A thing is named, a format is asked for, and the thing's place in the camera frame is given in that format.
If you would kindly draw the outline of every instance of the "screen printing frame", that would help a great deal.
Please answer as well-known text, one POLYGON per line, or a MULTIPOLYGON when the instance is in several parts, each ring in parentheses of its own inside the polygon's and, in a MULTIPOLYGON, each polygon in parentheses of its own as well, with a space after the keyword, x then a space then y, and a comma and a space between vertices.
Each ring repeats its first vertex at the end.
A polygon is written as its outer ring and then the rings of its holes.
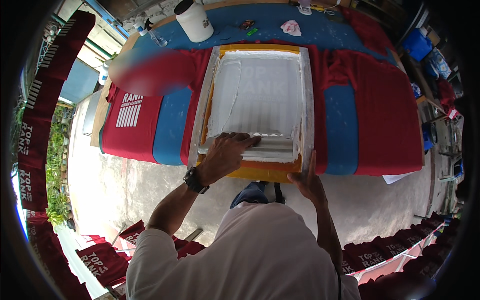
POLYGON ((314 144, 314 107, 312 70, 308 49, 298 46, 277 44, 232 44, 215 46, 205 71, 204 82, 197 105, 195 122, 188 157, 188 168, 197 166, 205 155, 198 154, 199 146, 206 141, 207 124, 211 112, 211 102, 214 91, 214 79, 220 59, 228 51, 286 51, 299 54, 302 78, 302 119, 300 125, 300 154, 293 163, 259 162, 243 160, 240 169, 228 174, 229 177, 269 182, 290 183, 287 174, 291 172, 306 172, 314 144))

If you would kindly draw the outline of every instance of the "concrete floor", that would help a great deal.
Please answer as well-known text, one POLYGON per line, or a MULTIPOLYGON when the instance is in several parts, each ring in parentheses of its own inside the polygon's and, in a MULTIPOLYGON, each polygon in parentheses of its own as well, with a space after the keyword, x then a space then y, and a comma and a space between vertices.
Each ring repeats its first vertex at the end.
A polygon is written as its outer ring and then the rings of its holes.
MULTIPOLYGON (((147 222, 152 210, 171 190, 182 183, 185 166, 164 166, 102 154, 90 146, 90 137, 81 134, 87 101, 77 105, 73 119, 68 181, 74 216, 80 234, 112 235, 142 219, 147 222)), ((393 235, 430 215, 443 204, 444 186, 432 182, 432 158, 425 156, 422 170, 387 185, 382 177, 321 175, 332 218, 342 245, 371 241, 376 236, 393 235)), ((197 228, 204 231, 197 241, 212 243, 222 216, 235 195, 250 181, 223 178, 200 195, 176 233, 185 238, 197 228)), ((316 213, 309 200, 291 184, 282 184, 287 205, 303 216, 306 225, 317 233, 316 213)), ((274 198, 273 185, 266 194, 274 198)))

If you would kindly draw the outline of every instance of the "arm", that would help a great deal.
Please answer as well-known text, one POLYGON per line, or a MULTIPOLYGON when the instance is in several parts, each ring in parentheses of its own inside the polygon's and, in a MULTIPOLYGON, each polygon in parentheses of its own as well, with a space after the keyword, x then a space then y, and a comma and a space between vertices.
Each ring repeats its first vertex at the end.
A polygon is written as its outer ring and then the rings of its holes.
POLYGON ((313 203, 313 206, 315 206, 317 212, 318 246, 330 254, 335 269, 339 274, 343 275, 342 246, 340 245, 335 225, 328 211, 328 201, 325 196, 324 187, 320 178, 315 174, 316 157, 317 153, 313 150, 309 171, 306 176, 290 173, 288 174, 288 179, 294 183, 301 194, 309 199, 313 203))
MULTIPOLYGON (((250 137, 247 133, 222 133, 208 149, 194 176, 203 186, 215 183, 240 168, 241 154, 260 140, 260 136, 250 137)), ((146 229, 155 228, 173 235, 180 228, 197 196, 198 193, 183 183, 155 207, 146 229)))

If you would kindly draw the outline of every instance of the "blue padded table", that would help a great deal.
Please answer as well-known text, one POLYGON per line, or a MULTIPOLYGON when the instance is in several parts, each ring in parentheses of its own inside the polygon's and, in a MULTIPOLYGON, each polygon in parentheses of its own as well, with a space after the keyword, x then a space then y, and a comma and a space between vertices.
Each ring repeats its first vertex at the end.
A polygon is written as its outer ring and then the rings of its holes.
MULTIPOLYGON (((319 50, 360 51, 396 64, 389 51, 389 56, 385 57, 365 48, 350 25, 332 22, 318 11, 312 11, 312 15, 307 16, 287 4, 260 3, 226 6, 208 10, 206 13, 215 31, 204 42, 192 43, 177 21, 155 30, 168 41, 167 47, 173 49, 204 49, 242 40, 266 42, 278 39, 299 45, 316 45, 319 50), (258 28, 251 36, 238 28, 247 19, 255 20, 253 28, 258 28), (280 26, 288 20, 297 21, 302 36, 283 33, 280 26)), ((137 47, 157 46, 149 35, 145 35, 137 39, 134 48, 137 47)), ((158 163, 183 165, 180 160, 180 146, 191 95, 190 89, 185 88, 163 98, 153 146, 153 156, 158 163)), ((326 173, 353 174, 358 165, 358 121, 354 90, 351 85, 336 85, 325 90, 324 96, 328 141, 326 173)))

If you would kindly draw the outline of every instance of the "blue jeans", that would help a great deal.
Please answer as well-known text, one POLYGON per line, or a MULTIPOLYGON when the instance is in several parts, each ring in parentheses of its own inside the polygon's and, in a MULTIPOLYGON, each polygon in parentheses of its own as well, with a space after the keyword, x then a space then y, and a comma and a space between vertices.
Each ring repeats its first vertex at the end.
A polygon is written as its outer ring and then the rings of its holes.
POLYGON ((234 208, 241 202, 248 203, 268 203, 267 197, 264 194, 265 185, 259 182, 250 182, 246 188, 244 188, 239 194, 233 199, 230 208, 234 208))

